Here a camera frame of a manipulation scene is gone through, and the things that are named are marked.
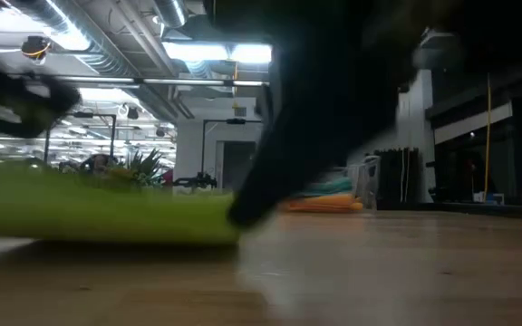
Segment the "orange object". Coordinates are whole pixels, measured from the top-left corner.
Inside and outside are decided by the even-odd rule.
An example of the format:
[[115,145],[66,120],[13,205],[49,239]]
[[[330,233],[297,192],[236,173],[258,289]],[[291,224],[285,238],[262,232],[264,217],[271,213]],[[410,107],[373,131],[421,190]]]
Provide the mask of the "orange object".
[[309,197],[283,205],[287,212],[351,213],[363,209],[359,198],[351,194]]

